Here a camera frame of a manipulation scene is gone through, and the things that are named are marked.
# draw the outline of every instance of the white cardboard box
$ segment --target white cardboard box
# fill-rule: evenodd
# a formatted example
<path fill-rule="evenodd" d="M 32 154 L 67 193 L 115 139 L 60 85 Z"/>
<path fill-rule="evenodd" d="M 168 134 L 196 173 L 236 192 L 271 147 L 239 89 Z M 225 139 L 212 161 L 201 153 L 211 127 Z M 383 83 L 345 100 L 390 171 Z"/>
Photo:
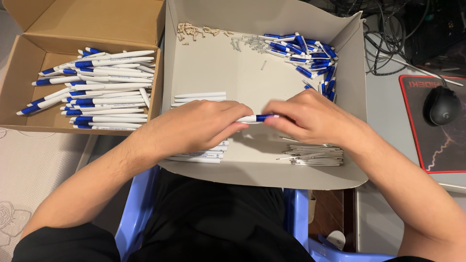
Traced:
<path fill-rule="evenodd" d="M 304 90 L 305 78 L 282 58 L 259 54 L 241 42 L 234 50 L 231 37 L 242 34 L 290 34 L 328 43 L 338 53 L 337 104 L 367 121 L 364 42 L 361 13 L 338 18 L 296 0 L 167 0 L 164 98 L 162 111 L 173 97 L 185 93 L 226 91 L 228 100 L 251 107 L 255 114 L 270 99 L 287 100 Z M 178 23 L 235 32 L 227 37 L 198 35 L 180 42 Z M 284 157 L 283 136 L 261 124 L 232 135 L 225 158 L 217 164 L 164 160 L 160 166 L 188 177 L 214 182 L 329 190 L 351 188 L 367 181 L 364 172 L 345 155 L 344 166 L 291 165 Z"/>

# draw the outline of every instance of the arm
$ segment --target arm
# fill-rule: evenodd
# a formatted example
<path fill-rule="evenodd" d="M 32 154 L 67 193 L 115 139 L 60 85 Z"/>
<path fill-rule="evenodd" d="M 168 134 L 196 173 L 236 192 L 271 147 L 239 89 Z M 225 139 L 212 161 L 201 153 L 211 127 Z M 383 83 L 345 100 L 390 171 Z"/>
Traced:
<path fill-rule="evenodd" d="M 308 144 L 342 147 L 379 188 L 405 229 L 398 255 L 436 262 L 463 261 L 466 214 L 428 174 L 378 136 L 365 122 L 315 90 L 271 101 L 264 113 L 288 116 L 265 121 Z"/>
<path fill-rule="evenodd" d="M 76 172 L 37 207 L 21 238 L 43 228 L 70 228 L 92 221 L 121 186 L 180 153 L 213 148 L 247 124 L 250 108 L 234 101 L 193 101 L 149 121 L 99 159 Z"/>

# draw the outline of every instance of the white mattress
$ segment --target white mattress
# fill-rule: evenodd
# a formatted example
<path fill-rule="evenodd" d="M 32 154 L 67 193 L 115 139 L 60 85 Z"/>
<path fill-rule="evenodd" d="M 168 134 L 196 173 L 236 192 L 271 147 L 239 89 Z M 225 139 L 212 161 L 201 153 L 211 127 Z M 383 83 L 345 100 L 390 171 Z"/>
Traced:
<path fill-rule="evenodd" d="M 21 30 L 0 10 L 0 81 Z M 81 160 L 89 135 L 22 132 L 0 128 L 0 262 L 9 262 L 37 206 Z"/>

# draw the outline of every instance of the hand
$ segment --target hand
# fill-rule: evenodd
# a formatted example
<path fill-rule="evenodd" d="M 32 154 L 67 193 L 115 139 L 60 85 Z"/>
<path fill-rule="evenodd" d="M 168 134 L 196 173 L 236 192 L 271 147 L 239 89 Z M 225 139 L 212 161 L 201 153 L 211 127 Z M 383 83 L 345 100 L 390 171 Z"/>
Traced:
<path fill-rule="evenodd" d="M 252 114 L 252 109 L 236 101 L 195 100 L 149 121 L 125 141 L 151 167 L 172 155 L 217 146 L 235 132 L 248 128 L 248 124 L 235 121 Z"/>
<path fill-rule="evenodd" d="M 287 101 L 270 101 L 262 113 L 287 116 L 269 117 L 264 124 L 306 144 L 345 146 L 351 140 L 349 134 L 366 125 L 314 89 Z"/>

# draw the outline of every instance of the floral pattern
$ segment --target floral pattern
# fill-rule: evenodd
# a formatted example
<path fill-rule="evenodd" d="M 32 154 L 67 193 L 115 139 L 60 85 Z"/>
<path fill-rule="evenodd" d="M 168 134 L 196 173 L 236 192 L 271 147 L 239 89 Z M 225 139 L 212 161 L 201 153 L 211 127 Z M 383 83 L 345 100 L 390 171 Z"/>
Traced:
<path fill-rule="evenodd" d="M 0 201 L 0 247 L 10 244 L 10 238 L 18 236 L 31 218 L 27 210 L 15 210 L 8 201 Z"/>

